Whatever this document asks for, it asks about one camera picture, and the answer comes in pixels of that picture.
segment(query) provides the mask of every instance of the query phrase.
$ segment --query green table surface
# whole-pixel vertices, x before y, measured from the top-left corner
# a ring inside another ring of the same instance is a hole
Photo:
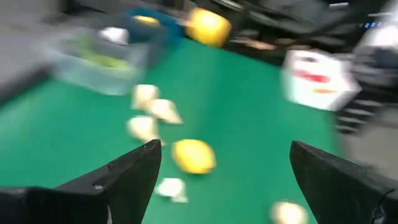
[[[280,68],[190,40],[144,81],[177,105],[183,125],[159,123],[158,181],[185,181],[189,203],[154,194],[143,223],[270,223],[272,204],[308,209],[289,163],[292,140],[341,155],[331,116],[288,102]],[[105,96],[49,80],[0,108],[0,185],[56,187],[140,144],[126,131],[131,96]],[[208,175],[182,172],[171,143],[200,139],[215,151]],[[310,223],[315,219],[310,215]]]

